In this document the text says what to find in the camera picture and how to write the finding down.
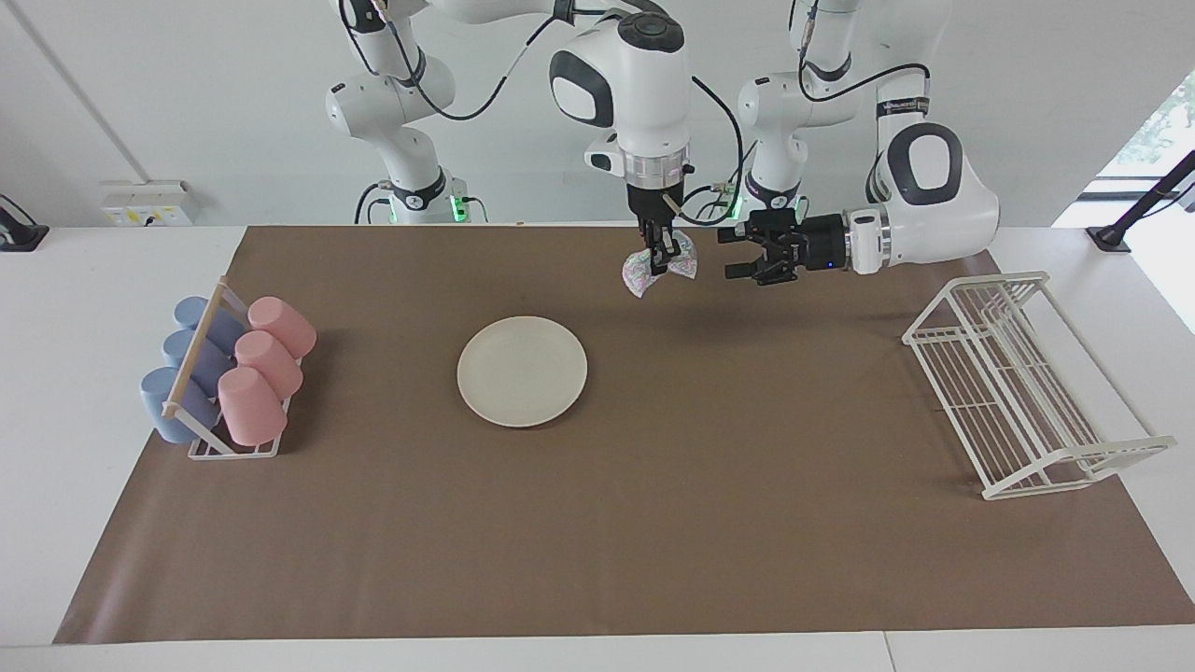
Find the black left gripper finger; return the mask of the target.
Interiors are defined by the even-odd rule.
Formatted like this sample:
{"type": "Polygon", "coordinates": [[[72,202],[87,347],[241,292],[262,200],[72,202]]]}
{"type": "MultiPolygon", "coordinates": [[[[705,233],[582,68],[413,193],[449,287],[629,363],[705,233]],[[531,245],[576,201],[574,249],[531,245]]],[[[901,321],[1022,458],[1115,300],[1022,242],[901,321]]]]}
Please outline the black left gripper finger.
{"type": "Polygon", "coordinates": [[[750,210],[750,215],[717,232],[718,244],[752,242],[760,246],[795,246],[795,210],[750,210]]]}
{"type": "Polygon", "coordinates": [[[773,257],[762,253],[752,262],[725,265],[725,279],[750,279],[760,287],[788,285],[795,280],[795,258],[790,253],[773,257]]]}

